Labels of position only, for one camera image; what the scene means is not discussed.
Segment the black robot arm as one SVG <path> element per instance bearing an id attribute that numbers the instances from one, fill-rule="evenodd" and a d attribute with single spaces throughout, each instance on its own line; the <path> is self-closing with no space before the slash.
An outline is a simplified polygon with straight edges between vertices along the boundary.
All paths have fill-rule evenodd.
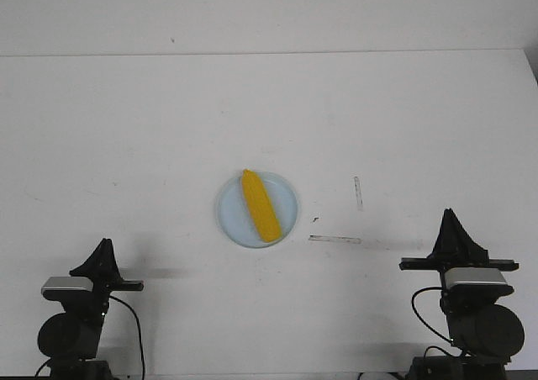
<path id="1" fill-rule="evenodd" d="M 109 301 L 134 309 L 114 292 L 140 292 L 141 280 L 126 280 L 119 271 L 113 242 L 104 238 L 92 254 L 64 277 L 49 277 L 41 287 L 44 299 L 63 311 L 48 318 L 38 333 L 40 352 L 47 357 L 50 379 L 114 379 L 109 363 L 98 360 L 98 345 Z"/>
<path id="2" fill-rule="evenodd" d="M 440 309 L 449 334 L 444 340 L 459 350 L 424 351 L 412 360 L 408 379 L 505 379 L 506 365 L 522 349 L 525 330 L 519 317 L 498 304 L 514 289 L 504 278 L 518 270 L 510 259 L 493 259 L 465 231 L 454 211 L 445 209 L 432 252 L 405 257 L 403 271 L 435 271 L 440 275 Z"/>

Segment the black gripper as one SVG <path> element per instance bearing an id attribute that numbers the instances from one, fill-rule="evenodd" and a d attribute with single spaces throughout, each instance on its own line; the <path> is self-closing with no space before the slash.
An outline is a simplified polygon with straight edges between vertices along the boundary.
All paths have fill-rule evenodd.
<path id="1" fill-rule="evenodd" d="M 441 261 L 448 259 L 451 254 L 450 233 L 453 247 L 461 261 Z M 519 269 L 519 263 L 514 260 L 488 259 L 488 251 L 470 237 L 450 208 L 443 212 L 439 233 L 427 258 L 405 257 L 398 266 L 402 271 L 437 272 L 447 272 L 457 267 L 494 268 L 501 272 L 514 272 Z"/>
<path id="2" fill-rule="evenodd" d="M 97 303 L 106 303 L 113 292 L 141 292 L 144 282 L 124 280 L 116 262 L 113 242 L 103 238 L 92 254 L 79 266 L 69 271 L 71 277 L 99 278 L 104 264 L 108 282 L 97 281 L 93 284 L 92 294 Z"/>

